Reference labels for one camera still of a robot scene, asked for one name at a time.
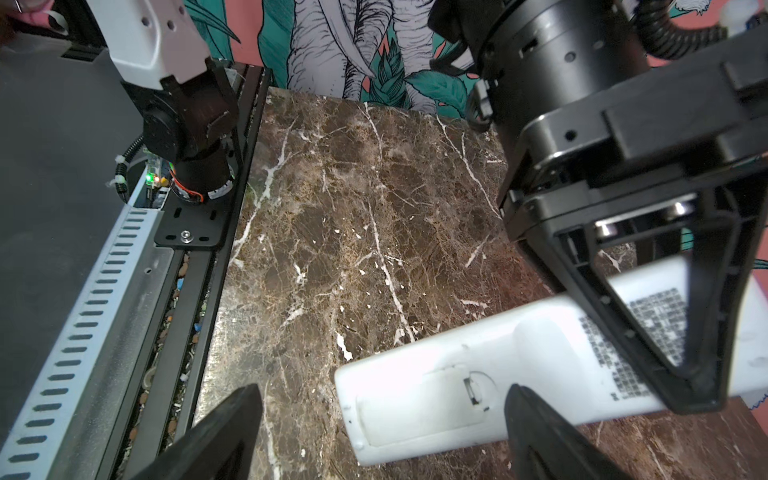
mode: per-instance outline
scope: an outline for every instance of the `brown marble countertop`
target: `brown marble countertop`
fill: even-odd
[[[270,90],[197,407],[259,385],[251,478],[512,477],[505,442],[359,467],[333,384],[345,356],[550,295],[493,207],[505,172],[463,121]],[[581,431],[638,479],[768,478],[740,400]]]

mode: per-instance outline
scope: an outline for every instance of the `cable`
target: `cable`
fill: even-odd
[[[116,156],[114,161],[117,163],[117,166],[114,168],[114,179],[110,183],[114,184],[114,189],[116,192],[118,192],[118,196],[120,197],[120,200],[123,201],[124,204],[128,203],[128,183],[125,179],[125,176],[128,172],[128,164],[133,160],[133,158],[136,156],[136,153],[141,149],[141,146],[144,144],[144,134],[139,135],[136,137],[136,140],[129,146],[125,153],[122,155]]]
[[[643,48],[649,55],[677,60],[684,55],[728,38],[728,29],[720,25],[706,28],[681,28],[669,14],[671,0],[640,0],[634,24]]]
[[[176,172],[172,168],[170,169],[170,175],[174,178],[174,183],[176,184],[176,186],[179,187],[181,190],[184,190],[189,195],[197,195],[198,197],[200,197],[200,203],[203,203],[205,201],[205,197],[203,197],[203,194],[201,194],[200,192],[196,192],[194,190],[190,190],[186,188],[184,185],[182,185],[179,182],[179,180],[176,178]]]

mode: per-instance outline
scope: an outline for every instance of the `robotic arm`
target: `robotic arm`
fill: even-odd
[[[222,197],[233,177],[221,140],[237,100],[181,0],[88,1],[123,86],[144,118],[143,141],[171,164],[190,204]]]

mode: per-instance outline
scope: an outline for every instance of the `mural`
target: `mural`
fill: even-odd
[[[622,0],[628,12],[637,1]],[[675,0],[670,13],[712,25],[725,1]],[[213,56],[266,65],[278,87],[460,117],[477,76],[429,69],[455,47],[427,27],[433,2],[184,0]]]

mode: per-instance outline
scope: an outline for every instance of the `metal bolt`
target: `metal bolt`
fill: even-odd
[[[600,240],[604,240],[606,238],[611,238],[614,235],[617,235],[619,233],[619,229],[617,229],[616,225],[612,223],[603,223],[595,227],[594,233]]]
[[[664,219],[671,222],[692,214],[694,210],[694,205],[691,202],[676,202],[664,210]]]

